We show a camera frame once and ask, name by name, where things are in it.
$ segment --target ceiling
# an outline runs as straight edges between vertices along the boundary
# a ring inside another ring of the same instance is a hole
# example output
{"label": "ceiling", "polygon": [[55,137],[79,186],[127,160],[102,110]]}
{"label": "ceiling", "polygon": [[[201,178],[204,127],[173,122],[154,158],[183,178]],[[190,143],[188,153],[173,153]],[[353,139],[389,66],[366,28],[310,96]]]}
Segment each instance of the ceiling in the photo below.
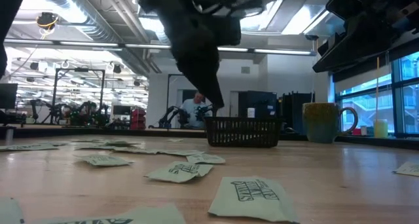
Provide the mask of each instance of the ceiling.
{"label": "ceiling", "polygon": [[[146,39],[153,44],[164,43],[164,32],[159,20],[144,18],[144,13],[139,9],[133,0],[123,0],[124,6],[119,3],[115,9],[111,0],[87,0],[95,9],[95,18],[103,19],[109,24],[115,35],[120,37],[125,43],[143,43],[143,37],[139,33],[146,34]],[[301,35],[314,22],[317,22],[308,34],[327,37],[332,34],[342,23],[332,14],[325,13],[324,7],[327,0],[280,0],[280,2],[270,2],[267,10],[259,16],[244,18],[242,20],[242,41],[238,47],[249,48],[272,48],[287,50],[312,50],[313,43],[307,41]],[[15,22],[9,31],[8,38],[15,39],[41,39],[45,30],[40,29],[35,23],[36,17],[42,12],[58,13],[60,16],[77,17],[72,14],[61,14],[66,10],[58,9],[57,6],[46,0],[24,0],[16,16]],[[129,22],[128,12],[135,16],[140,16],[139,25],[134,21]],[[52,33],[45,39],[61,41],[92,41],[92,38],[83,33],[83,29],[68,22],[74,20],[60,20]],[[52,85],[54,84],[55,69],[63,67],[84,67],[90,70],[105,70],[105,89],[104,102],[111,104],[115,100],[125,104],[134,104],[141,107],[147,106],[148,74],[160,73],[160,71],[170,71],[175,68],[175,62],[169,50],[152,50],[147,52],[131,51],[138,59],[147,58],[154,67],[150,67],[149,72],[144,76],[135,74],[130,70],[132,63],[128,62],[117,51],[97,48],[79,47],[60,47],[38,48],[19,46],[9,46],[7,53],[11,56],[7,71],[13,73],[12,82],[20,84],[21,99],[39,97],[39,90],[43,90],[41,97],[51,100]],[[260,54],[231,53],[222,52],[222,59],[241,59],[253,60],[258,64],[262,59]],[[34,71],[30,69],[32,62],[39,62],[40,69]],[[121,65],[121,73],[113,73],[113,66]],[[28,77],[35,79],[34,83],[27,82]],[[86,73],[69,71],[58,81],[58,96],[63,96],[61,100],[89,99],[99,100],[97,91],[100,91],[101,81],[93,72]],[[140,86],[134,86],[134,79],[141,80]]]}

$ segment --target ceramic mug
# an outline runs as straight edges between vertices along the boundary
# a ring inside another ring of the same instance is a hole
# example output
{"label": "ceramic mug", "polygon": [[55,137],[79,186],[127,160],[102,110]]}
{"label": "ceramic mug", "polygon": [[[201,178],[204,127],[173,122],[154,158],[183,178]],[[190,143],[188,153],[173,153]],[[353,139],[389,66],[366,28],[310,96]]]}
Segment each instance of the ceramic mug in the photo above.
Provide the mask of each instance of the ceramic mug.
{"label": "ceramic mug", "polygon": [[[339,132],[340,116],[345,110],[354,114],[354,124],[348,130]],[[336,103],[305,103],[302,105],[302,119],[308,140],[316,143],[333,143],[337,136],[351,132],[358,124],[355,109],[339,109]]]}

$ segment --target man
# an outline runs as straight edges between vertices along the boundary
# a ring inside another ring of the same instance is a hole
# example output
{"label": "man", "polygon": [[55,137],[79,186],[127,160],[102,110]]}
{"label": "man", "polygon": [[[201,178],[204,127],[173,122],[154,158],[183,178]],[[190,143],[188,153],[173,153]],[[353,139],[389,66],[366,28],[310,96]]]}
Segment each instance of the man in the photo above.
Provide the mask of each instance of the man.
{"label": "man", "polygon": [[[193,99],[188,99],[183,102],[181,109],[185,110],[189,114],[189,123],[186,126],[197,129],[205,128],[204,119],[196,118],[198,109],[200,107],[207,107],[207,105],[202,100],[204,100],[204,96],[201,93],[196,92]],[[211,116],[210,112],[206,112],[204,116]]]}

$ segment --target wire basket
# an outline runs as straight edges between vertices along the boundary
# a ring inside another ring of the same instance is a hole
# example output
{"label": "wire basket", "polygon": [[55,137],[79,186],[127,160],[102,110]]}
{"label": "wire basket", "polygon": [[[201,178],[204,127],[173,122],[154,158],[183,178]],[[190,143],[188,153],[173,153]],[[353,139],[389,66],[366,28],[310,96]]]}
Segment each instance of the wire basket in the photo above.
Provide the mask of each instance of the wire basket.
{"label": "wire basket", "polygon": [[275,147],[280,119],[206,117],[207,139],[216,147]]}

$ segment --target table surface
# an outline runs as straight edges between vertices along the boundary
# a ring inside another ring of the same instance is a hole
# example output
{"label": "table surface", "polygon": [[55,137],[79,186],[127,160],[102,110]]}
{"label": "table surface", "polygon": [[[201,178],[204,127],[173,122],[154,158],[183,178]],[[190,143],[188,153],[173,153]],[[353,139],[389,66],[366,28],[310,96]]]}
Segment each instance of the table surface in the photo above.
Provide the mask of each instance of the table surface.
{"label": "table surface", "polygon": [[131,166],[95,168],[74,155],[72,145],[51,151],[0,153],[0,196],[14,197],[26,223],[54,217],[114,215],[136,206],[175,203],[187,223],[266,223],[207,213],[222,177],[261,176],[282,184],[301,223],[418,223],[419,177],[393,174],[419,153],[401,149],[305,141],[280,141],[271,149],[210,147],[206,140],[129,136],[79,136],[19,139],[14,144],[100,138],[143,142],[146,148],[198,149],[226,159],[205,177],[175,184],[143,177],[173,161],[171,155],[116,156]]}

